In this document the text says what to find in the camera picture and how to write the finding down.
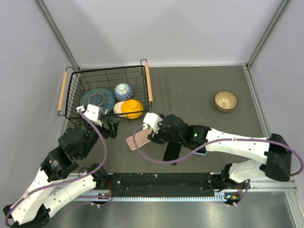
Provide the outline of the black smartphone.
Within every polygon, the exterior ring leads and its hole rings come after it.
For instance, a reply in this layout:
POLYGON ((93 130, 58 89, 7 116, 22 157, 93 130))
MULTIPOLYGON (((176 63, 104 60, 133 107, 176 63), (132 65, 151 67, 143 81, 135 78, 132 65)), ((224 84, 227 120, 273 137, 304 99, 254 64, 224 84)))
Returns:
POLYGON ((177 142, 168 142, 163 161, 172 161, 179 158, 182 144, 177 142))

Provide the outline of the pink phone case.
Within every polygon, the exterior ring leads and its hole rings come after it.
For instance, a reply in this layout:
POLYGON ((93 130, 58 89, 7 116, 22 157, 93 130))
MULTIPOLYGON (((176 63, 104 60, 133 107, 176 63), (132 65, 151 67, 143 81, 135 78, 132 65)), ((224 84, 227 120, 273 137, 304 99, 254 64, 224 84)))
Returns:
MULTIPOLYGON (((148 136, 151 132, 152 132, 151 129, 145 129, 145 130, 141 130, 135 134, 135 141, 139 148, 146 145, 147 143, 149 143, 151 141, 148 139, 148 136)), ((128 137, 126 139, 126 142, 132 151, 135 151, 137 149, 137 147, 134 143, 134 140, 133 140, 133 136, 128 137)))

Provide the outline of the light blue phone case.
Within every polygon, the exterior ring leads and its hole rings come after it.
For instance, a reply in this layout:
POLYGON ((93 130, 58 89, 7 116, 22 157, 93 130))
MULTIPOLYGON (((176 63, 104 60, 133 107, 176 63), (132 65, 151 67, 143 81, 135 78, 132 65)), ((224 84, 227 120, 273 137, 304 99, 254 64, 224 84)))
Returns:
POLYGON ((208 152, 206 151, 206 148, 201 148, 200 150, 196 151, 195 154, 198 155, 206 155, 208 152))

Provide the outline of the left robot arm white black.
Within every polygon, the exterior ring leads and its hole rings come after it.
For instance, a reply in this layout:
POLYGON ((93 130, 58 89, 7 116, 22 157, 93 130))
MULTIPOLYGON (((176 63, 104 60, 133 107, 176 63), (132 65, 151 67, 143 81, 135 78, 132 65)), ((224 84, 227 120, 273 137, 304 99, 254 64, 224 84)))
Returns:
POLYGON ((76 181, 68 181, 57 192, 53 189, 78 168, 77 160, 87 157, 100 136, 116 138, 119 122, 107 121, 108 127, 87 125, 68 128, 58 139, 59 146, 48 153, 37 175, 17 202, 3 208, 6 226, 42 228, 69 202, 83 193, 107 185, 108 174, 100 164, 93 164, 76 181))

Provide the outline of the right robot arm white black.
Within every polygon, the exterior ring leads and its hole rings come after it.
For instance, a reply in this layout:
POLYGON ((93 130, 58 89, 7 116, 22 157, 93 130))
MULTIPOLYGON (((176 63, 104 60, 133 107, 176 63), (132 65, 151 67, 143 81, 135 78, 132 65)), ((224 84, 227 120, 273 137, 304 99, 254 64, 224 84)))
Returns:
POLYGON ((290 180, 292 153, 279 134, 273 133, 269 138, 251 138, 208 126, 189 125, 173 114, 163 116, 155 113, 145 115, 143 128, 151 129, 149 140, 167 144, 169 161, 178 159, 182 147, 200 155, 223 152, 247 158, 245 162, 225 165, 221 180, 227 188, 259 177, 281 182, 290 180))

